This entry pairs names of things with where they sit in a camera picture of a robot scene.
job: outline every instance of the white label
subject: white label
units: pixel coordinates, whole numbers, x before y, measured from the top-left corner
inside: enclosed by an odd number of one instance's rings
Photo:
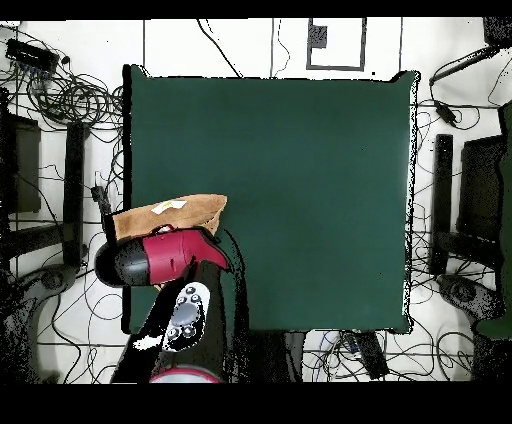
[[[163,211],[169,208],[181,209],[185,203],[187,203],[186,200],[166,200],[165,202],[160,203],[157,207],[151,209],[151,212],[160,215]]]

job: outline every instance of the green mat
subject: green mat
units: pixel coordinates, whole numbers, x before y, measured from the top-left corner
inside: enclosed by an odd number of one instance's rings
[[[221,226],[244,258],[251,329],[407,331],[416,73],[372,82],[129,71],[131,207],[228,196]],[[224,231],[217,235],[229,250]],[[221,283],[229,318],[232,274]],[[131,332],[156,294],[131,290]]]

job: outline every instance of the black border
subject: black border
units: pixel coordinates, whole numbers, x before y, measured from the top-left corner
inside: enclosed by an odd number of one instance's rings
[[[132,207],[132,69],[131,65],[123,66],[123,212]],[[121,331],[125,334],[130,332],[130,318],[132,307],[132,296],[129,287],[122,289],[122,315],[121,315]]]
[[[313,18],[309,18],[308,23],[308,46],[307,46],[307,58],[306,58],[306,70],[308,71],[355,71],[364,72],[364,65],[366,60],[366,25],[368,18],[361,18],[363,21],[363,29],[361,33],[361,55],[359,57],[359,66],[324,66],[324,65],[312,65],[311,64],[311,38],[310,31],[313,26]]]

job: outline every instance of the wire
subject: wire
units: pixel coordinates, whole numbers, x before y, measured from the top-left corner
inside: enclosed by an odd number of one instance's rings
[[[57,222],[57,217],[55,216],[55,214],[53,213],[52,211],[52,208],[50,207],[50,203],[48,203],[48,199],[46,198],[46,196],[43,194],[43,192],[39,189],[39,187],[37,187],[36,185],[32,184],[30,181],[28,181],[27,179],[25,179],[23,176],[21,176],[19,173],[16,174],[18,176],[19,179],[21,179],[22,181],[24,181],[26,184],[28,184],[29,186],[33,187],[35,190],[38,191],[38,193],[41,195],[41,197],[43,198],[44,202],[46,203],[46,207],[48,208],[48,212],[50,212],[50,215],[53,219],[53,222],[55,223],[55,225],[57,226],[58,230],[59,230],[59,236],[60,236],[60,241],[62,243],[62,245],[64,246],[64,234],[62,234],[62,228],[61,226],[59,225],[59,223]]]
[[[53,315],[52,315],[51,326],[52,326],[53,331],[55,332],[55,334],[57,334],[57,336],[59,336],[62,340],[65,340],[69,344],[73,345],[78,350],[78,357],[76,358],[75,362],[73,363],[73,366],[69,369],[68,373],[66,374],[66,377],[64,377],[63,384],[66,384],[67,381],[68,381],[69,376],[71,375],[71,372],[75,369],[75,367],[78,364],[78,361],[80,361],[80,358],[82,357],[82,350],[80,349],[79,346],[76,345],[76,343],[72,342],[67,337],[63,336],[60,333],[60,331],[57,330],[57,327],[55,326],[55,316],[57,315],[57,312],[59,311],[60,302],[61,302],[61,296],[60,295],[61,295],[60,293],[57,295],[57,306],[56,306],[55,311],[53,312]]]
[[[286,67],[288,66],[288,62],[290,61],[290,58],[291,58],[291,56],[290,56],[290,52],[289,52],[289,51],[288,51],[288,49],[284,46],[284,44],[283,44],[283,43],[281,43],[281,40],[280,40],[280,38],[279,38],[279,35],[280,35],[280,33],[281,33],[281,21],[282,21],[282,19],[279,19],[279,27],[278,27],[278,29],[277,29],[277,42],[281,45],[281,47],[282,47],[283,49],[285,49],[285,50],[286,50],[286,54],[288,55],[288,58],[286,59],[286,63],[284,64],[284,67],[283,67],[282,69],[279,69],[279,71],[277,71],[277,72],[275,73],[274,78],[277,78],[277,74],[278,74],[279,72],[282,72],[282,71],[284,71],[284,70],[286,69]]]
[[[492,105],[494,106],[498,106],[500,107],[499,104],[497,103],[494,103],[492,100],[491,100],[491,96],[492,96],[492,93],[494,93],[494,90],[496,90],[496,87],[498,86],[498,82],[501,78],[501,76],[503,75],[503,72],[505,72],[505,69],[507,69],[508,65],[510,65],[510,62],[512,62],[512,57],[508,60],[508,62],[505,64],[505,66],[503,67],[503,69],[501,70],[501,72],[498,74],[498,77],[496,78],[496,81],[494,82],[494,85],[492,86],[492,90],[491,92],[489,93],[489,95],[487,96],[487,101],[489,103],[491,103]]]
[[[215,47],[217,47],[217,50],[219,51],[219,53],[222,55],[222,57],[224,58],[224,60],[227,62],[227,64],[229,65],[229,67],[233,70],[233,72],[235,73],[235,75],[238,77],[238,78],[243,78],[243,75],[241,73],[239,73],[234,67],[233,65],[231,64],[231,62],[228,60],[228,58],[226,57],[226,55],[224,54],[224,52],[222,51],[222,49],[219,47],[219,45],[217,44],[217,42],[210,36],[210,34],[208,34],[203,26],[201,25],[201,21],[199,19],[196,19],[196,22],[197,22],[197,25],[199,25],[199,28],[201,29],[201,32],[206,35],[206,37],[213,43],[213,45]]]

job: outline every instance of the metal stand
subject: metal stand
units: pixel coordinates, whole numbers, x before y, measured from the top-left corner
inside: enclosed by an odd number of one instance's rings
[[[82,242],[83,156],[89,130],[82,122],[67,126],[63,223],[11,231],[8,214],[16,199],[9,196],[14,191],[8,185],[14,181],[15,170],[6,158],[12,153],[9,146],[16,144],[10,139],[12,116],[7,105],[8,92],[0,89],[0,370],[10,370],[7,378],[14,382],[39,382],[35,343],[40,311],[46,300],[73,284],[86,254]],[[12,281],[11,258],[59,243],[63,265]]]

